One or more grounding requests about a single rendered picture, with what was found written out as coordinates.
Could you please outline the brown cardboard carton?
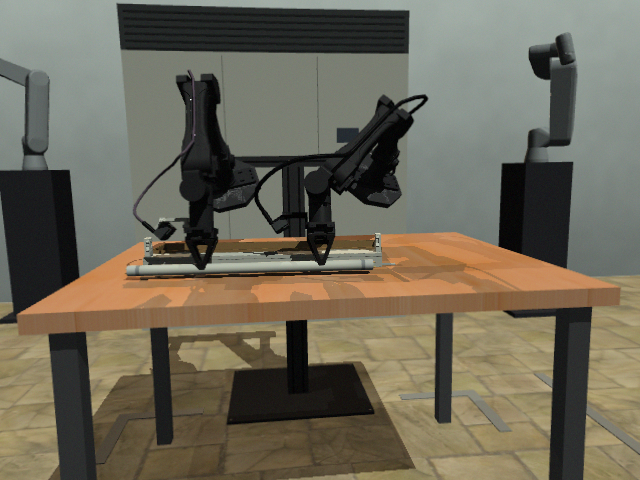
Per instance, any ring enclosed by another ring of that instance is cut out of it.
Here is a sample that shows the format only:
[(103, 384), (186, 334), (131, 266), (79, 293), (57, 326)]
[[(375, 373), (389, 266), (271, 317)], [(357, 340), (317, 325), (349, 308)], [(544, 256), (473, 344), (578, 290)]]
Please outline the brown cardboard carton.
[[(375, 249), (375, 240), (334, 240), (330, 250)], [(198, 245), (199, 253), (206, 253), (207, 245)], [(266, 249), (265, 249), (266, 248)], [(327, 244), (316, 244), (317, 250), (326, 250)], [(307, 241), (275, 242), (218, 242), (213, 253), (221, 252), (270, 252), (311, 251)], [(186, 243), (165, 243), (153, 254), (191, 253)]]

